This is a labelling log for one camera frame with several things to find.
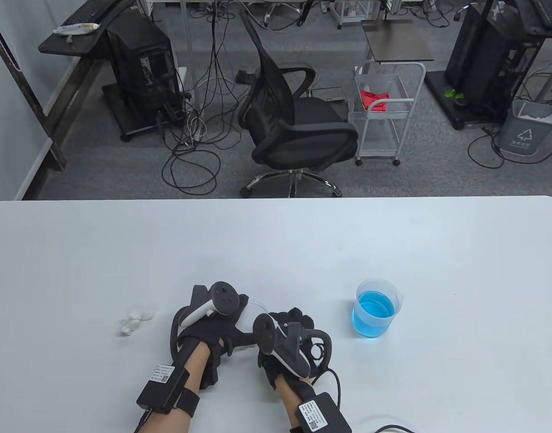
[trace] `trash bin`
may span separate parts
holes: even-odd
[[[551,131],[551,105],[516,100],[501,129],[497,146],[505,152],[529,157],[536,153]]]

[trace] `keyboard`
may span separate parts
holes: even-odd
[[[552,0],[531,0],[545,29],[552,29]]]
[[[62,25],[99,23],[120,0],[87,0]]]

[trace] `cotton ball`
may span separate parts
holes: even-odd
[[[140,320],[142,319],[142,310],[134,307],[133,309],[128,311],[128,317],[132,320]]]
[[[154,319],[154,316],[156,315],[156,310],[152,309],[150,307],[146,307],[144,311],[142,311],[142,317],[140,317],[140,320],[142,322],[146,322],[147,320]]]
[[[122,332],[122,334],[124,334],[124,336],[131,336],[132,335],[132,330],[130,329],[128,323],[126,322],[126,324],[124,324],[120,330]]]
[[[139,319],[128,320],[128,328],[130,328],[130,330],[132,331],[135,331],[136,329],[140,328],[140,320]]]

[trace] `black mesh chair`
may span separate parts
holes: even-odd
[[[334,111],[329,103],[317,97],[301,97],[316,77],[308,64],[278,66],[270,58],[246,11],[240,17],[260,55],[260,68],[238,116],[241,128],[247,129],[256,148],[255,163],[277,170],[256,176],[240,190],[242,198],[252,194],[254,185],[265,179],[290,177],[288,196],[296,196],[298,180],[312,179],[328,186],[333,197],[342,197],[332,182],[311,171],[322,171],[332,164],[354,157],[358,132]],[[294,93],[284,74],[305,72],[305,78]]]

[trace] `clear plastic cup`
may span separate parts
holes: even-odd
[[[358,286],[352,310],[352,325],[368,338],[386,332],[394,316],[400,311],[402,294],[386,280],[371,278]]]

